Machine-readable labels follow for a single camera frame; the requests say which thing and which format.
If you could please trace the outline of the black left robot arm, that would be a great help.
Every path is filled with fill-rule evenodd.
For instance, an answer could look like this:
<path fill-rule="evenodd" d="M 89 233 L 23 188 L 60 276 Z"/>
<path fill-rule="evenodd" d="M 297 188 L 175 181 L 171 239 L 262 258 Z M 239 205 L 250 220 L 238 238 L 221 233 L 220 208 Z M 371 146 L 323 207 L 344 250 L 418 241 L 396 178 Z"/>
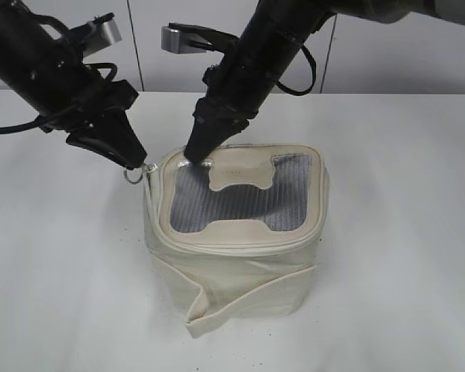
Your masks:
<path fill-rule="evenodd" d="M 38 112 L 31 122 L 0 127 L 0 135 L 64 131 L 71 146 L 127 170 L 141 167 L 147 153 L 126 115 L 138 92 L 116 80 L 116 64 L 84 62 L 120 40 L 111 12 L 68 28 L 22 1 L 0 1 L 0 79 Z"/>

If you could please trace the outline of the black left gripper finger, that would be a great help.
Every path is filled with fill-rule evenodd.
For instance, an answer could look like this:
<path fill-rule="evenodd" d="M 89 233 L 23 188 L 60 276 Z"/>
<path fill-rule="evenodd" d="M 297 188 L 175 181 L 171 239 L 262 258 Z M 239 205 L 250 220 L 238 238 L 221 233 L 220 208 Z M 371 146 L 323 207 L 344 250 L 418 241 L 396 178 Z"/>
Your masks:
<path fill-rule="evenodd" d="M 123 110 L 108 110 L 90 122 L 84 135 L 85 149 L 118 165 L 142 165 L 147 152 Z"/>
<path fill-rule="evenodd" d="M 96 153 L 124 168 L 133 169 L 130 144 L 116 136 L 99 136 L 89 131 L 71 133 L 66 138 L 66 143 Z"/>

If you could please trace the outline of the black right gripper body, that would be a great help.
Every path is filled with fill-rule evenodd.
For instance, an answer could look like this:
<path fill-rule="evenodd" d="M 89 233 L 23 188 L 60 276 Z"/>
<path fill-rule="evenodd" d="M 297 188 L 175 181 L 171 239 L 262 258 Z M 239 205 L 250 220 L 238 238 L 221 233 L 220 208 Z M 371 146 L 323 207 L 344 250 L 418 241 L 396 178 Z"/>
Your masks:
<path fill-rule="evenodd" d="M 213 65 L 204 73 L 205 97 L 193 113 L 197 136 L 234 136 L 254 119 L 275 85 L 273 64 Z"/>

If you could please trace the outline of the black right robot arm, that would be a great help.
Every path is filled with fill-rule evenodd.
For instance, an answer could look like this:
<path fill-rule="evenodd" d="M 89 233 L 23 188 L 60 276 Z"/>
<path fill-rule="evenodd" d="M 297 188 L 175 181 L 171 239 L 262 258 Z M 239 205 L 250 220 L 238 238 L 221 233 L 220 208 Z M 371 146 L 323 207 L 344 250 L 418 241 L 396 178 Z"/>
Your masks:
<path fill-rule="evenodd" d="M 260 1 L 239 37 L 202 26 L 172 24 L 203 39 L 193 42 L 193 47 L 224 55 L 220 64 L 204 74 L 207 91 L 195 106 L 185 157 L 199 163 L 242 132 L 308 37 L 335 14 L 393 23 L 410 12 L 439 15 L 432 1 Z"/>

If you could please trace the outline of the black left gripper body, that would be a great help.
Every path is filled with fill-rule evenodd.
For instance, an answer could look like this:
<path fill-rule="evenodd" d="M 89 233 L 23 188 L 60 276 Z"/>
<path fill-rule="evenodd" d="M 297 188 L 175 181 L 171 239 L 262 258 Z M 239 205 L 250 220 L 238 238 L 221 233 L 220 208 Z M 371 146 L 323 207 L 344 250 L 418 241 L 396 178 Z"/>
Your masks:
<path fill-rule="evenodd" d="M 54 130 L 74 133 L 81 129 L 90 129 L 109 119 L 126 118 L 126 111 L 139 97 L 139 92 L 126 80 L 112 81 L 90 88 L 73 101 L 74 108 L 60 114 L 39 128 L 50 133 Z"/>

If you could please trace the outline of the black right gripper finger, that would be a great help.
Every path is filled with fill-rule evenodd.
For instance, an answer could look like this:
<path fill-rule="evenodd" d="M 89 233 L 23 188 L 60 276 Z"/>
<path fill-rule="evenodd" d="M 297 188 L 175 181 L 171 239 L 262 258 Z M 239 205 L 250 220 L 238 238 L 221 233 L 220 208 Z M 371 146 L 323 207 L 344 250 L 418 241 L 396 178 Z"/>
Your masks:
<path fill-rule="evenodd" d="M 243 119 L 194 113 L 194 125 L 184 156 L 190 162 L 202 162 L 231 136 L 243 131 Z"/>

